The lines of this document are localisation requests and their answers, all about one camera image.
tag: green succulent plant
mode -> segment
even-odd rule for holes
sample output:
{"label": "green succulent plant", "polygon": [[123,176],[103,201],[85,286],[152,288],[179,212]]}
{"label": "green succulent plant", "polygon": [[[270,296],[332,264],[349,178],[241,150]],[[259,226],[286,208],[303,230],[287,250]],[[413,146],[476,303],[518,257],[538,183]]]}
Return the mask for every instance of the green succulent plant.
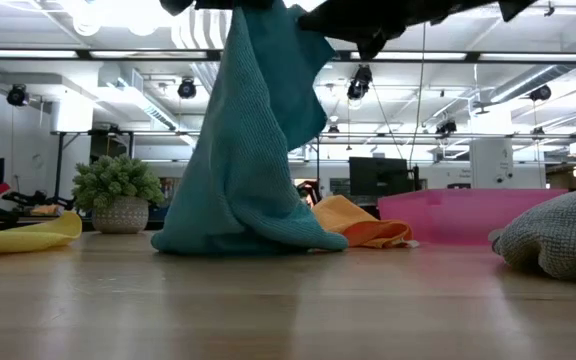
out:
{"label": "green succulent plant", "polygon": [[148,164],[127,155],[102,156],[92,165],[77,164],[73,179],[75,205],[83,210],[105,209],[120,196],[135,196],[155,204],[164,201],[159,178]]}

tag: desk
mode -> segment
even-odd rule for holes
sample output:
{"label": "desk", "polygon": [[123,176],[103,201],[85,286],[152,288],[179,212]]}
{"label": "desk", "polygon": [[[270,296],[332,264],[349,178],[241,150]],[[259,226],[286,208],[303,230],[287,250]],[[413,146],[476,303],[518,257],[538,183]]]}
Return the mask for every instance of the desk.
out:
{"label": "desk", "polygon": [[86,234],[0,256],[0,359],[576,360],[576,284],[488,247],[200,259]]}

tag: cloth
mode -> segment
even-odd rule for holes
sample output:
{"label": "cloth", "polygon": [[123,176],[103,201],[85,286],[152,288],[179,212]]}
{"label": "cloth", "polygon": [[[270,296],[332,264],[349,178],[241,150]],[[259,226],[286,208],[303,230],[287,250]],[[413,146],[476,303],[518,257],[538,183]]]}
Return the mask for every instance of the cloth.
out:
{"label": "cloth", "polygon": [[412,229],[403,221],[377,220],[341,195],[330,196],[313,208],[324,230],[340,233],[350,247],[388,249],[395,246],[415,247]]}
{"label": "cloth", "polygon": [[0,231],[0,254],[45,250],[64,246],[81,235],[81,218],[65,212],[60,218],[41,224]]}
{"label": "cloth", "polygon": [[302,13],[281,0],[233,11],[201,137],[154,248],[270,255],[348,246],[321,228],[290,179],[287,152],[325,126],[312,84],[334,54],[297,28]]}
{"label": "cloth", "polygon": [[493,241],[494,252],[512,267],[576,280],[576,192],[528,210]]}

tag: gray knit cushion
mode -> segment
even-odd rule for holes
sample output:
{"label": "gray knit cushion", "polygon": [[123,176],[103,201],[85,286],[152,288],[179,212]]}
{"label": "gray knit cushion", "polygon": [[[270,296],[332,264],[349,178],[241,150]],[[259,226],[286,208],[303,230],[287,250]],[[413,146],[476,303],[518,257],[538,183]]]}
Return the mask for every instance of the gray knit cushion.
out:
{"label": "gray knit cushion", "polygon": [[539,267],[576,280],[576,192],[526,211],[494,239],[493,250],[513,268]]}

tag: plant pot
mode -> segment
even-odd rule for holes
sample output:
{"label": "plant pot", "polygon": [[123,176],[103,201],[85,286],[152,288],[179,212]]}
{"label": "plant pot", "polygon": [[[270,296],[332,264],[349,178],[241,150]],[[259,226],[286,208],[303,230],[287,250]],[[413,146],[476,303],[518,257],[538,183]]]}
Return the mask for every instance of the plant pot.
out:
{"label": "plant pot", "polygon": [[92,211],[92,226],[104,234],[136,234],[147,224],[148,202],[137,197],[120,196],[110,207]]}

